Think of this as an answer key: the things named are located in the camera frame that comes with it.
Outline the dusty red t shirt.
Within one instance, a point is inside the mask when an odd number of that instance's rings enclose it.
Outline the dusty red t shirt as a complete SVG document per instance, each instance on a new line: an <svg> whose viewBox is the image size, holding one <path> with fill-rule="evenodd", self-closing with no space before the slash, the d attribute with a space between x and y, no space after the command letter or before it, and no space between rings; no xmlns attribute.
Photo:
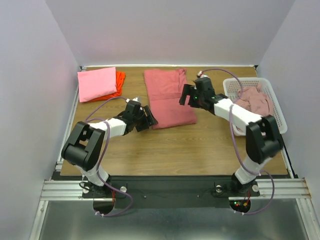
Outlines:
<svg viewBox="0 0 320 240"><path fill-rule="evenodd" d="M149 69L143 73L150 110L158 124L152 128L165 129L197 123L194 110L179 100L187 83L186 70Z"/></svg>

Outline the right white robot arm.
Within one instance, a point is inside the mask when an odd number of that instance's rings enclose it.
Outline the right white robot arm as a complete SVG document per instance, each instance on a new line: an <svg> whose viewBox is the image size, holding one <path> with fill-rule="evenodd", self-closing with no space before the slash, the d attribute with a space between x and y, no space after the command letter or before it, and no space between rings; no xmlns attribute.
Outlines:
<svg viewBox="0 0 320 240"><path fill-rule="evenodd" d="M272 115L252 113L224 94L216 94L208 77L196 79L193 85L185 84L179 104L204 109L244 132L246 156L239 161L240 167L232 174L230 182L235 195L246 192L266 163L283 149L284 142Z"/></svg>

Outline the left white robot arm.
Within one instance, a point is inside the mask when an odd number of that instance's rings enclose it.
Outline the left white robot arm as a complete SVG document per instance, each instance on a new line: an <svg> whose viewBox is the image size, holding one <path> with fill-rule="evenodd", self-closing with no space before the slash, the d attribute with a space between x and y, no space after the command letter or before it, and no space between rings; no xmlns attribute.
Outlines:
<svg viewBox="0 0 320 240"><path fill-rule="evenodd" d="M128 99L125 109L110 119L77 122L61 150L61 157L87 178L87 182L79 184L82 196L105 198L119 193L127 197L126 190L111 186L111 176L101 166L109 141L113 137L125 136L133 130L141 132L157 124L150 107L143 106L136 98Z"/></svg>

